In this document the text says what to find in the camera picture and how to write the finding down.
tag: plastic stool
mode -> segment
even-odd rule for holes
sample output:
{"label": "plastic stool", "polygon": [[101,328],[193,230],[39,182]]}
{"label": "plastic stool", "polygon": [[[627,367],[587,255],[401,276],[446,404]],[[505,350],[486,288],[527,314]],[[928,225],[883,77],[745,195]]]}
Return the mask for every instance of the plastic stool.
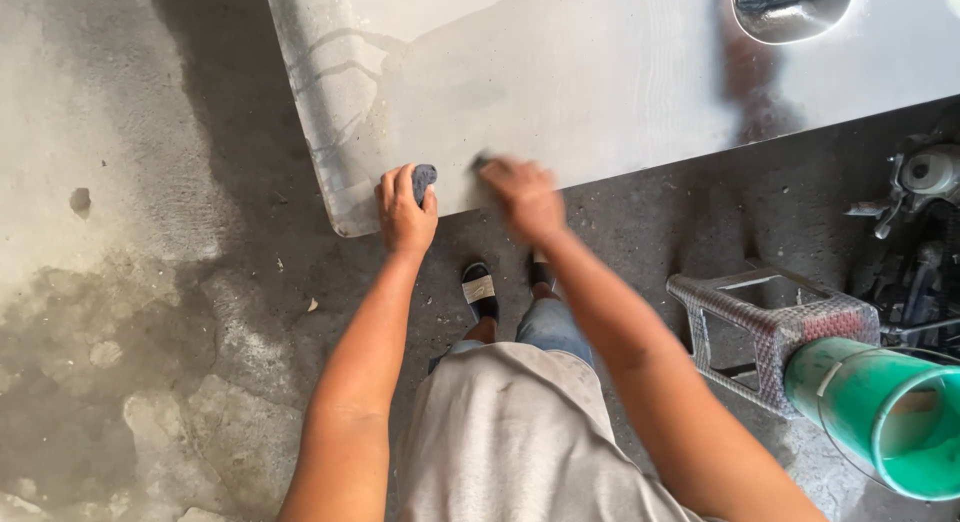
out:
{"label": "plastic stool", "polygon": [[[804,344],[823,337],[843,337],[864,344],[881,343],[881,325],[877,310],[860,301],[758,259],[748,259],[756,270],[698,280],[676,274],[666,282],[666,291],[686,308],[693,342],[693,362],[703,376],[730,389],[763,408],[793,419],[800,412],[790,404],[784,391],[784,371],[793,352]],[[730,291],[762,284],[783,277],[798,284],[817,301],[776,309],[748,303]],[[711,366],[711,342],[704,311],[720,320],[747,330],[753,338],[755,362],[716,369]],[[736,381],[756,373],[759,390]]]}

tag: gray sponge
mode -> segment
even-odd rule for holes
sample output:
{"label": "gray sponge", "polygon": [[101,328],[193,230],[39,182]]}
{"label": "gray sponge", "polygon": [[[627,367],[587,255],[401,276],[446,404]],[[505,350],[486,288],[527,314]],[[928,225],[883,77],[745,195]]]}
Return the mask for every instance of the gray sponge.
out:
{"label": "gray sponge", "polygon": [[424,193],[426,186],[437,182],[437,168],[429,163],[421,163],[414,167],[414,199],[416,205],[424,207]]}

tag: hand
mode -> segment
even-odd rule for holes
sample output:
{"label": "hand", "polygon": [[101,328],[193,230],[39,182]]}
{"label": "hand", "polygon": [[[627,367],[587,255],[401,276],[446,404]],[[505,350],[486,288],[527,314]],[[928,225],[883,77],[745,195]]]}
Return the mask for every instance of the hand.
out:
{"label": "hand", "polygon": [[497,193],[518,236],[534,247],[567,229],[564,198],[553,175],[534,161],[498,155],[480,169],[480,177]]}
{"label": "hand", "polygon": [[437,230],[437,196],[433,184],[423,193],[423,208],[414,199],[414,164],[395,167],[383,174],[376,186],[383,244],[393,253],[423,258]]}

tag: left hand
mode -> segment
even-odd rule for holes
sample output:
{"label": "left hand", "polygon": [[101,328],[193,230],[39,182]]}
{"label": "left hand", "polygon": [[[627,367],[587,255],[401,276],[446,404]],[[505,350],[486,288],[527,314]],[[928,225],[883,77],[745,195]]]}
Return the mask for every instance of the left hand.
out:
{"label": "left hand", "polygon": [[395,167],[383,174],[376,186],[383,244],[393,253],[423,257],[437,230],[437,196],[433,184],[423,193],[423,207],[414,199],[414,164]]}

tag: gray t-shirt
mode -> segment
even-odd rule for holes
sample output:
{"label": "gray t-shirt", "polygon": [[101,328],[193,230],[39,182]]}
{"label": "gray t-shirt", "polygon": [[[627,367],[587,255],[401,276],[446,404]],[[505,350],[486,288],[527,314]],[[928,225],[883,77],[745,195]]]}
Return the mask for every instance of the gray t-shirt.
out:
{"label": "gray t-shirt", "polygon": [[563,351],[445,356],[395,453],[402,521],[702,522],[620,451],[594,370]]}

